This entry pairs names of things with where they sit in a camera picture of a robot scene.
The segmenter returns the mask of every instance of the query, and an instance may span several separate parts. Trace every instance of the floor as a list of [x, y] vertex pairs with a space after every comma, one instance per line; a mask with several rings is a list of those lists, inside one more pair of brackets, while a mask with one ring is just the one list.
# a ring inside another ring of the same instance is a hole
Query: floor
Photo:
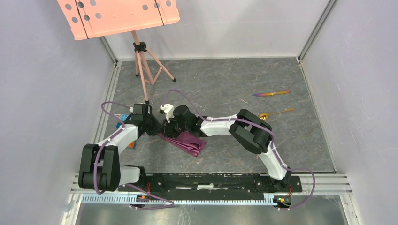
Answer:
[[[148, 62], [152, 73], [159, 69]], [[284, 112], [269, 117], [276, 134], [276, 147], [291, 168], [308, 167], [316, 172], [334, 170], [305, 79], [295, 58], [163, 60], [177, 79], [174, 83], [162, 72], [155, 85], [148, 85], [150, 104], [155, 117], [164, 116], [158, 108], [170, 89], [184, 91], [203, 115], [229, 116], [247, 109], [254, 114]], [[135, 63], [124, 61], [117, 81], [114, 101], [127, 105], [143, 103], [144, 94], [139, 77], [135, 77]], [[270, 97], [255, 97], [253, 93], [291, 90], [291, 93]], [[168, 103], [178, 106], [189, 103], [173, 93]], [[127, 113], [112, 106], [112, 113]], [[106, 136], [116, 130], [117, 121], [109, 119]], [[266, 167], [257, 155], [245, 150], [226, 135], [205, 138], [207, 146], [198, 157], [184, 153], [157, 136], [143, 135], [135, 149], [126, 149], [120, 157], [122, 165], [144, 166], [147, 173], [195, 172], [265, 172]]]
[[[294, 195], [302, 202], [307, 196]], [[294, 224], [347, 225], [338, 195], [313, 196], [303, 207], [278, 212], [263, 205], [175, 205], [166, 210], [132, 210], [125, 204], [82, 204], [76, 224]]]

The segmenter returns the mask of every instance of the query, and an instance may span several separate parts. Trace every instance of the tripod leg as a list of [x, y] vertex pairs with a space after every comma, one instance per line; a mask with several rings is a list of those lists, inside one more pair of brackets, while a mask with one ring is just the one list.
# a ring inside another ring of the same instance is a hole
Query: tripod leg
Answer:
[[138, 63], [138, 68], [139, 68], [139, 74], [141, 75], [142, 88], [144, 89], [145, 103], [149, 104], [148, 94], [146, 92], [146, 85], [145, 85], [145, 81], [144, 81], [144, 73], [142, 72], [141, 57], [139, 56], [139, 53], [137, 53], [137, 52], [136, 52], [136, 58], [138, 59], [137, 63]]
[[138, 59], [137, 59], [137, 54], [135, 55], [136, 56], [136, 76], [138, 76], [139, 74], [139, 68], [138, 68]]
[[166, 67], [159, 61], [159, 59], [151, 52], [151, 50], [149, 50], [148, 48], [146, 49], [146, 51], [152, 56], [152, 58], [159, 64], [160, 67], [162, 67], [162, 69], [164, 69], [164, 72], [166, 72], [166, 74], [174, 81], [176, 82], [177, 79], [175, 79], [173, 77], [173, 75], [171, 75], [171, 73], [166, 69]]
[[148, 62], [146, 61], [144, 52], [140, 52], [139, 54], [140, 54], [141, 59], [142, 59], [142, 62], [143, 62], [143, 64], [144, 64], [145, 71], [146, 71], [146, 73], [148, 74], [149, 82], [151, 82], [151, 84], [154, 84], [154, 83], [153, 83], [152, 74], [151, 74], [151, 71], [149, 70]]

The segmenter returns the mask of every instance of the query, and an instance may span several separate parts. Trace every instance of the golden spoon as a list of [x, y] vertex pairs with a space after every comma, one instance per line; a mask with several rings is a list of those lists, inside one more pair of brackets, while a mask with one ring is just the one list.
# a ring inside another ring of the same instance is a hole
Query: golden spoon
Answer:
[[263, 112], [263, 113], [260, 113], [259, 117], [262, 120], [266, 120], [266, 119], [268, 119], [269, 116], [272, 116], [272, 115], [275, 115], [275, 114], [278, 114], [278, 113], [293, 111], [293, 110], [295, 110], [295, 108], [290, 108], [290, 109], [286, 109], [286, 110], [283, 110], [283, 111], [280, 111], [280, 112], [274, 112], [274, 113], [271, 113], [271, 114]]

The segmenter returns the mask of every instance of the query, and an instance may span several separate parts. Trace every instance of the purple cloth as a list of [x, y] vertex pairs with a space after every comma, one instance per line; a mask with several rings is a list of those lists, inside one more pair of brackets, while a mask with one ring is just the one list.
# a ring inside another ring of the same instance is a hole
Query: purple cloth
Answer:
[[177, 146], [179, 149], [195, 157], [198, 157], [200, 151], [206, 146], [205, 141], [188, 132], [182, 132], [178, 138], [165, 137], [163, 134], [158, 135], [167, 142], [172, 143], [174, 146]]

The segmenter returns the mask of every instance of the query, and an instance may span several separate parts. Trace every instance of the robotic arm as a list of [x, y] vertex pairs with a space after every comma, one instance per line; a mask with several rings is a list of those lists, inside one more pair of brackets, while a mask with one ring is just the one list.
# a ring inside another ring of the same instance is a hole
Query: robotic arm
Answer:
[[166, 137], [177, 138], [182, 132], [189, 132], [195, 137], [210, 137], [213, 135], [232, 135], [246, 150], [259, 155], [268, 169], [268, 174], [275, 183], [286, 187], [289, 184], [291, 172], [281, 160], [276, 149], [272, 149], [272, 136], [255, 126], [247, 129], [248, 124], [241, 120], [260, 125], [271, 130], [271, 126], [246, 109], [229, 117], [206, 120], [191, 113], [186, 105], [176, 108], [170, 104], [161, 106], [161, 113], [166, 118], [159, 123], [152, 114], [152, 107], [145, 104], [134, 104], [133, 113], [124, 121], [125, 126], [119, 128], [107, 139], [97, 144], [87, 144], [83, 148], [79, 171], [79, 186], [94, 189], [93, 173], [94, 159], [100, 146], [108, 140], [101, 155], [102, 166], [97, 169], [97, 184], [99, 189], [115, 191], [120, 184], [136, 183], [140, 179], [140, 168], [124, 166], [120, 168], [119, 155], [142, 134], [157, 135], [162, 132]]

